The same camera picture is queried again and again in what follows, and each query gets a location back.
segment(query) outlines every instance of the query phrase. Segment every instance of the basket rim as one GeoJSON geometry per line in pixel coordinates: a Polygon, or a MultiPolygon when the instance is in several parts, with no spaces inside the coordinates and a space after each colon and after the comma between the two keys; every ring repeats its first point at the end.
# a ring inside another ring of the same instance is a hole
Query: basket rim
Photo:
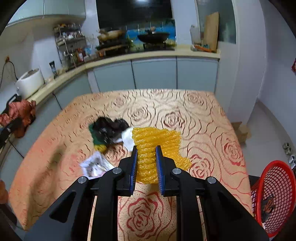
{"type": "Polygon", "coordinates": [[[273,233],[267,233],[268,236],[274,237],[275,235],[277,235],[277,233],[282,229],[283,225],[285,224],[285,222],[287,221],[288,217],[291,215],[294,206],[295,206],[295,189],[296,189],[296,180],[295,180],[295,176],[293,171],[291,170],[290,166],[288,166],[288,164],[286,164],[283,161],[279,161],[279,160],[275,160],[272,161],[271,163],[269,163],[263,170],[262,175],[259,179],[259,185],[258,185],[258,189],[257,189],[257,197],[256,197],[256,220],[257,222],[262,226],[262,220],[261,220],[261,200],[262,200],[262,189],[263,189],[263,184],[264,184],[264,179],[265,176],[267,174],[267,172],[274,167],[281,167],[282,169],[284,169],[284,171],[288,174],[289,179],[292,182],[292,204],[290,206],[290,210],[288,212],[288,215],[285,219],[285,221],[282,223],[282,225],[278,228],[277,231],[273,232],[273,233]]]}

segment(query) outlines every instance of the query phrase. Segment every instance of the white rice cooker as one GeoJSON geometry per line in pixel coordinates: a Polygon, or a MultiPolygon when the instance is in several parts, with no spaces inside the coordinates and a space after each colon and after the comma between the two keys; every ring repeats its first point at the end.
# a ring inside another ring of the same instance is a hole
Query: white rice cooker
{"type": "Polygon", "coordinates": [[[30,70],[24,73],[15,83],[18,95],[27,99],[44,84],[44,78],[40,69],[30,70]]]}

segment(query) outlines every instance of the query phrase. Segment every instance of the yellow object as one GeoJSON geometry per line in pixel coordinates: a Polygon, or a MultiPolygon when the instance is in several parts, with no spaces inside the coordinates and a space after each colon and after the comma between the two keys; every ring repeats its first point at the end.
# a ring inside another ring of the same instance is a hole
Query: yellow object
{"type": "Polygon", "coordinates": [[[163,156],[172,158],[178,168],[187,171],[191,162],[179,154],[181,135],[177,131],[154,127],[135,127],[133,140],[138,149],[137,182],[157,183],[155,148],[160,145],[163,156]]]}
{"type": "Polygon", "coordinates": [[[104,153],[107,150],[105,145],[94,145],[95,150],[99,151],[100,153],[104,153]]]}

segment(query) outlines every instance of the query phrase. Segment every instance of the rose pattern tablecloth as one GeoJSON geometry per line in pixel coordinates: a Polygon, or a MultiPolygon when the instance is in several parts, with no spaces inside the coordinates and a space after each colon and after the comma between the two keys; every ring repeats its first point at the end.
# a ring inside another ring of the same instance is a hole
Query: rose pattern tablecloth
{"type": "MultiPolygon", "coordinates": [[[[95,151],[88,125],[98,116],[123,118],[131,126],[180,131],[180,153],[192,162],[190,174],[203,179],[216,177],[252,212],[242,150],[213,93],[162,89],[114,91],[75,98],[31,147],[9,192],[23,228],[32,226],[82,175],[79,164],[95,151]]],[[[115,166],[129,155],[121,144],[109,148],[105,154],[115,166]]],[[[162,197],[157,184],[137,183],[133,196],[119,197],[118,240],[175,239],[176,200],[162,197]]]]}

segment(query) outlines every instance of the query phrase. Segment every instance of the wooden cutting board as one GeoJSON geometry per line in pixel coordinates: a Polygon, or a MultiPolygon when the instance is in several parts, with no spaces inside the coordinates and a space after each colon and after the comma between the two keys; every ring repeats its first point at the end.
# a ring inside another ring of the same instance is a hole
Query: wooden cutting board
{"type": "Polygon", "coordinates": [[[217,49],[218,40],[218,27],[219,27],[219,12],[215,12],[206,16],[205,32],[204,32],[204,45],[209,45],[212,51],[217,49]]]}

